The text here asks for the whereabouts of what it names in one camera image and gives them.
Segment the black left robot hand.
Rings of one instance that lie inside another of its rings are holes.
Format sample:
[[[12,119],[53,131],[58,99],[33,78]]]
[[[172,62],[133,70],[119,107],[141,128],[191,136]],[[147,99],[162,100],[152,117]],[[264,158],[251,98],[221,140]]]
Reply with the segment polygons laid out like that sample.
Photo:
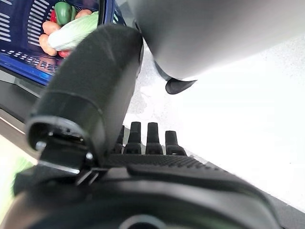
[[[142,64],[140,33],[102,25],[61,64],[25,126],[37,165],[15,177],[3,229],[279,229],[254,186],[186,155],[141,124],[122,144]]]

